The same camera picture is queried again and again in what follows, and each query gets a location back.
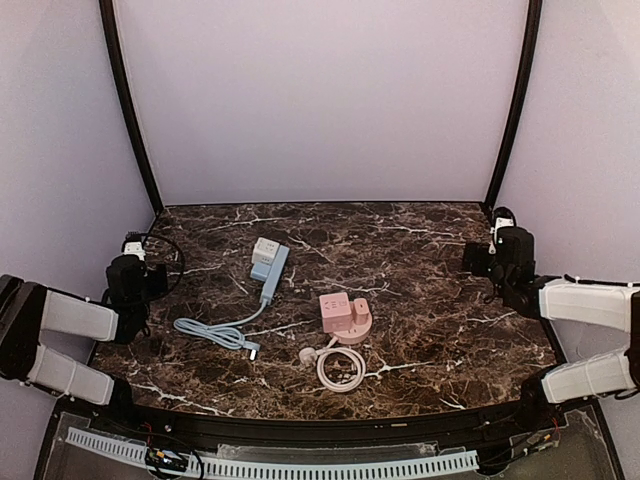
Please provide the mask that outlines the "small circuit board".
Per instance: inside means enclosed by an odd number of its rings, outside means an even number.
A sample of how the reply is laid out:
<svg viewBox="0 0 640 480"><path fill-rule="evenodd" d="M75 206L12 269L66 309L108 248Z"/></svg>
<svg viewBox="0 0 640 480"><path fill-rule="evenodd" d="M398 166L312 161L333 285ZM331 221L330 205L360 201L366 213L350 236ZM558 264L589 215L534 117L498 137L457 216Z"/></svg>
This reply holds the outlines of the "small circuit board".
<svg viewBox="0 0 640 480"><path fill-rule="evenodd" d="M189 457L168 449L148 448L144 462L148 467L159 470L185 472L189 466Z"/></svg>

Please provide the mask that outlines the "white cube socket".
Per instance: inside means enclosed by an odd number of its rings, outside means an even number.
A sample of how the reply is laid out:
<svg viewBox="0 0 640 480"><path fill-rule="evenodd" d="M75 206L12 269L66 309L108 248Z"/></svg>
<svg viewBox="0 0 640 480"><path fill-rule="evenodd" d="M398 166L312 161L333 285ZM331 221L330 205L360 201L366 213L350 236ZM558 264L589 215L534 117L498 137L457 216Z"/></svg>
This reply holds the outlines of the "white cube socket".
<svg viewBox="0 0 640 480"><path fill-rule="evenodd" d="M271 265L275 260L279 247L280 244L277 241L259 237L252 250L251 262L253 264Z"/></svg>

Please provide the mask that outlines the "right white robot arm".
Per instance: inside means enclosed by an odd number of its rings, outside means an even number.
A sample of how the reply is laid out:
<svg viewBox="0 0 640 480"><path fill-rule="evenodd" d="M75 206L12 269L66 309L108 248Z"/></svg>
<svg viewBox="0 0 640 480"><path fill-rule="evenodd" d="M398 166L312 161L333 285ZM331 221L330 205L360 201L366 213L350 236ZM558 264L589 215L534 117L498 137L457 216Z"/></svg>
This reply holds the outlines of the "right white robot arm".
<svg viewBox="0 0 640 480"><path fill-rule="evenodd" d="M538 276L534 262L488 244L465 245L462 265L492 283L493 298L519 315L536 320L571 321L618 330L628 345L564 363L525 382L524 402L559 405L569 400L639 391L639 286L597 283L568 275Z"/></svg>

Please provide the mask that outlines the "pink small plug adapter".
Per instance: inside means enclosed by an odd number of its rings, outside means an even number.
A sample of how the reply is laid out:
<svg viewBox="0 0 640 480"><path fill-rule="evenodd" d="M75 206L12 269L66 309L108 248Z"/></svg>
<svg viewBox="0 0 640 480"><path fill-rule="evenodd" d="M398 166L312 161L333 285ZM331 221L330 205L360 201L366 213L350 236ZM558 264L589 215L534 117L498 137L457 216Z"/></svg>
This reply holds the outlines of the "pink small plug adapter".
<svg viewBox="0 0 640 480"><path fill-rule="evenodd" d="M365 325L370 321L371 312L364 298L354 299L352 302L353 322L355 325Z"/></svg>

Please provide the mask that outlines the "blue power strip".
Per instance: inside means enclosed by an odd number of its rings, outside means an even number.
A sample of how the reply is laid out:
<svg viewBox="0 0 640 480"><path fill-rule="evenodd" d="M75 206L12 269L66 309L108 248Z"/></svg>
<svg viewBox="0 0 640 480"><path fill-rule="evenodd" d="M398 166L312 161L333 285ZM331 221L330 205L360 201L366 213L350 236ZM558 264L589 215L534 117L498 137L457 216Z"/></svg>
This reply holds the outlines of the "blue power strip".
<svg viewBox="0 0 640 480"><path fill-rule="evenodd" d="M290 249L288 247L280 245L271 264L261 291L261 302L266 305L270 305L273 301L289 252Z"/></svg>

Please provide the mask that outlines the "right black frame post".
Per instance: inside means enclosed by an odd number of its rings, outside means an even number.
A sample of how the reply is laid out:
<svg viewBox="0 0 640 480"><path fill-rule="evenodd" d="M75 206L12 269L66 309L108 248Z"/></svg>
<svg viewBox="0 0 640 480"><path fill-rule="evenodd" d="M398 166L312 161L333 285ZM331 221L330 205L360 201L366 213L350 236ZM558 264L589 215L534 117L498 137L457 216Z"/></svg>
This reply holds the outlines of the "right black frame post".
<svg viewBox="0 0 640 480"><path fill-rule="evenodd" d="M497 205L515 144L518 127L529 86L543 9L542 0L528 2L525 28L512 98L489 186L482 202L487 217Z"/></svg>

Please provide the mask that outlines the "pink cube socket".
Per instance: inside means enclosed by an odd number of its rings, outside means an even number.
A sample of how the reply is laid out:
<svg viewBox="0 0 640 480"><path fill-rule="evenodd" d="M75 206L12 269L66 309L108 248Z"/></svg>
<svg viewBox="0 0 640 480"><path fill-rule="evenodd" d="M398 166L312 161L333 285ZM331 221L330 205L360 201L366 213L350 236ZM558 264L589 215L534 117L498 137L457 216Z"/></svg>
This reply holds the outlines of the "pink cube socket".
<svg viewBox="0 0 640 480"><path fill-rule="evenodd" d="M319 304L325 333L345 331L350 327L352 312L346 292L321 295Z"/></svg>

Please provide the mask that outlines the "pink round power strip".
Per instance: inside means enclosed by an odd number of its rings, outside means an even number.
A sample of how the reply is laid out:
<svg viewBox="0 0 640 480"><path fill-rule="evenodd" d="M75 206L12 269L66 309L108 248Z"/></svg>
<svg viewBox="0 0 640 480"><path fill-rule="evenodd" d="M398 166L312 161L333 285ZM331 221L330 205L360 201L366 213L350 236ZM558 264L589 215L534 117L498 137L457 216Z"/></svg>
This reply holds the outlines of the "pink round power strip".
<svg viewBox="0 0 640 480"><path fill-rule="evenodd" d="M356 324L352 322L348 330L331 332L330 337L335 338L340 345L357 345L369 337L372 324L372 316L369 315L364 323Z"/></svg>

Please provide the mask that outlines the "blue cube plug adapter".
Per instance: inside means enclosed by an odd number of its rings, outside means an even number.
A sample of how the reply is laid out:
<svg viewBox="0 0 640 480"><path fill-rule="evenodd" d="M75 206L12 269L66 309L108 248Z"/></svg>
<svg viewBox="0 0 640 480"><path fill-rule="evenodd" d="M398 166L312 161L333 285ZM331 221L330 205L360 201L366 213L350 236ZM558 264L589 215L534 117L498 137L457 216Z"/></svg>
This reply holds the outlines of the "blue cube plug adapter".
<svg viewBox="0 0 640 480"><path fill-rule="evenodd" d="M252 265L250 271L250 278L256 281L265 283L269 277L272 266L262 262L257 262Z"/></svg>

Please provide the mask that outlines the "left black frame post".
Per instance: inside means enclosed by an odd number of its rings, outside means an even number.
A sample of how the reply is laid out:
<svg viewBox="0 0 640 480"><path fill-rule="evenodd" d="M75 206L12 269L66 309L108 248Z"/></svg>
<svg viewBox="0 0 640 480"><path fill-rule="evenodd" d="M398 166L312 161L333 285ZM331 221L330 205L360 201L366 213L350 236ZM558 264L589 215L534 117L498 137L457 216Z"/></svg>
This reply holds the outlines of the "left black frame post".
<svg viewBox="0 0 640 480"><path fill-rule="evenodd" d="M107 54L122 117L147 198L154 215L158 216L164 211L164 204L156 179L152 172L151 162L144 144L142 131L127 77L124 55L117 26L115 2L112 0L99 0L98 5Z"/></svg>

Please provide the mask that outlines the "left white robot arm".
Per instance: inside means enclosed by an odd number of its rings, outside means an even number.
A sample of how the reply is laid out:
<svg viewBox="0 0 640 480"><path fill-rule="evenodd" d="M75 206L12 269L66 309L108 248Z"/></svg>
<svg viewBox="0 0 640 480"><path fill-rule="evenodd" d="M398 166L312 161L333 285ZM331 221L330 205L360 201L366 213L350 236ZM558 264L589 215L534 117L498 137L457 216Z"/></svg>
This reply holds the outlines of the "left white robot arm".
<svg viewBox="0 0 640 480"><path fill-rule="evenodd" d="M1 378L49 389L101 407L128 408L132 388L41 339L44 331L127 345L149 332L149 306L169 292L164 265L134 255L106 269L108 289L96 302L13 275L1 276Z"/></svg>

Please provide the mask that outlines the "black frame post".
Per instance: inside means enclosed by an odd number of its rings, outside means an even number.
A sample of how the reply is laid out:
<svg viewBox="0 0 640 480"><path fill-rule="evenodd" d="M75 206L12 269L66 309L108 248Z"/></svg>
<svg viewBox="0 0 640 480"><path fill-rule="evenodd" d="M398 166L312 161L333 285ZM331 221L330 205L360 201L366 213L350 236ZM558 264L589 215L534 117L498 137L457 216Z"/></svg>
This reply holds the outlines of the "black frame post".
<svg viewBox="0 0 640 480"><path fill-rule="evenodd" d="M144 144L142 131L127 77L124 55L117 26L115 2L112 0L99 0L98 5L107 54L122 117L147 198L154 215L158 216L164 211L164 204L156 179L152 172L151 162Z"/></svg>
<svg viewBox="0 0 640 480"><path fill-rule="evenodd" d="M497 205L515 144L518 127L529 86L543 9L542 0L528 2L525 28L512 98L489 186L482 202L487 217Z"/></svg>

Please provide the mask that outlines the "black front table rail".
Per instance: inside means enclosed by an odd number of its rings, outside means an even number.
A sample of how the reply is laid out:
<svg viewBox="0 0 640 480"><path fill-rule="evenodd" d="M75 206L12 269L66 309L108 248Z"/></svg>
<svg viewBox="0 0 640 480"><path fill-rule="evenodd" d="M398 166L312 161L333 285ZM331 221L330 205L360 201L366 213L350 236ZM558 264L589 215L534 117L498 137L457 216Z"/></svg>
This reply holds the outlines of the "black front table rail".
<svg viewBox="0 0 640 480"><path fill-rule="evenodd" d="M181 413L137 406L135 412L163 433L196 446L228 443L300 448L364 447L435 441L442 447L502 444L524 432L511 418L516 404L426 416L377 420L256 420Z"/></svg>

